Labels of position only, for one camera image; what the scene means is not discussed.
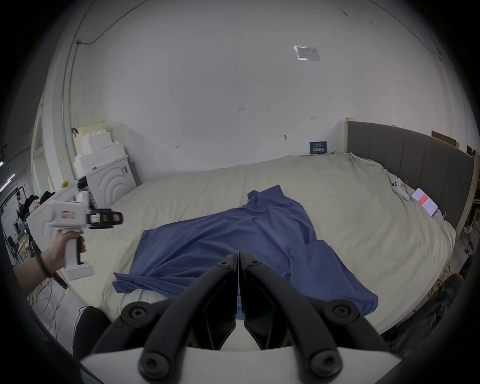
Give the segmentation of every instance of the gray upholstered headboard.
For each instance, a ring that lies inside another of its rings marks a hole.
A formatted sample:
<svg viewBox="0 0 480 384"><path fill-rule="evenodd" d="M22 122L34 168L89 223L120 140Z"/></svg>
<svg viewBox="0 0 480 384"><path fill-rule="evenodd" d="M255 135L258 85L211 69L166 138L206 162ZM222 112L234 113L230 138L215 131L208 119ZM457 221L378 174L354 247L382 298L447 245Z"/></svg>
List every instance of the gray upholstered headboard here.
<svg viewBox="0 0 480 384"><path fill-rule="evenodd" d="M470 211L479 174L463 151L423 133L390 125L346 122L346 150L382 164L413 189L421 188L456 229L457 237Z"/></svg>

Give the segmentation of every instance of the poster on wall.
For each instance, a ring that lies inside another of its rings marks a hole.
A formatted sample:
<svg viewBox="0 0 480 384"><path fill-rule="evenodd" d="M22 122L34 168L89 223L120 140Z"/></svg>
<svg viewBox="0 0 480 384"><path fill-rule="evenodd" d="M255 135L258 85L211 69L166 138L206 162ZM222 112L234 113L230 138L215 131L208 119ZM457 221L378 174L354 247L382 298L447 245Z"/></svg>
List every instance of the poster on wall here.
<svg viewBox="0 0 480 384"><path fill-rule="evenodd" d="M310 142L310 155L323 155L324 153L328 153L326 141Z"/></svg>
<svg viewBox="0 0 480 384"><path fill-rule="evenodd" d="M316 47L307 47L304 45L294 45L298 60L320 61Z"/></svg>

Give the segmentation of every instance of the blue sign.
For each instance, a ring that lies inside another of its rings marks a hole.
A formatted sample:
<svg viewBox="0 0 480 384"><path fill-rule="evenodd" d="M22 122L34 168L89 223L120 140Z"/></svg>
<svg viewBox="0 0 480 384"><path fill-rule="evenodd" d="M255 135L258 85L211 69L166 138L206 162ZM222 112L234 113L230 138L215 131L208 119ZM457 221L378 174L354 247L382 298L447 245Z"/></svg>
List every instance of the blue sign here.
<svg viewBox="0 0 480 384"><path fill-rule="evenodd" d="M310 142L310 155L323 155L324 153L328 153L326 141Z"/></svg>

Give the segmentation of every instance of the hand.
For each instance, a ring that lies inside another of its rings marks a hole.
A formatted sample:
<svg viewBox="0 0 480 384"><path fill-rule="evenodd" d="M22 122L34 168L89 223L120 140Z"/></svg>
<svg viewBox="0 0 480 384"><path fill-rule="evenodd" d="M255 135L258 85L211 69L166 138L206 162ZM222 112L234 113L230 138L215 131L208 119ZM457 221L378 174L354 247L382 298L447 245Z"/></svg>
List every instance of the hand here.
<svg viewBox="0 0 480 384"><path fill-rule="evenodd" d="M58 233L51 247L42 253L42 260L51 274L65 266L65 248L67 242L77 238L80 238L82 242L80 245L80 253L83 253L85 252L85 240L80 232L74 231Z"/></svg>

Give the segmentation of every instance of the screw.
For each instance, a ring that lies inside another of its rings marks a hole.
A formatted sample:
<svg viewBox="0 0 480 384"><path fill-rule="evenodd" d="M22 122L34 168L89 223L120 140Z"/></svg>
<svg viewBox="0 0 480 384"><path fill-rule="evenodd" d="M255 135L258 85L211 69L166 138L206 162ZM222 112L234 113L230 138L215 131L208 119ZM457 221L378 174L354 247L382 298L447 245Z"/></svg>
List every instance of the screw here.
<svg viewBox="0 0 480 384"><path fill-rule="evenodd" d="M163 379L170 372L170 364L163 355L146 352L138 362L138 369L143 376L150 379Z"/></svg>
<svg viewBox="0 0 480 384"><path fill-rule="evenodd" d="M333 313L338 317L347 317L350 315L350 308L347 305L340 304L333 307Z"/></svg>
<svg viewBox="0 0 480 384"><path fill-rule="evenodd" d="M342 360L336 351L318 352L310 363L310 369L316 376L333 376L342 369Z"/></svg>
<svg viewBox="0 0 480 384"><path fill-rule="evenodd" d="M134 319L140 319L146 315L147 311L142 307L133 308L130 311L130 317Z"/></svg>

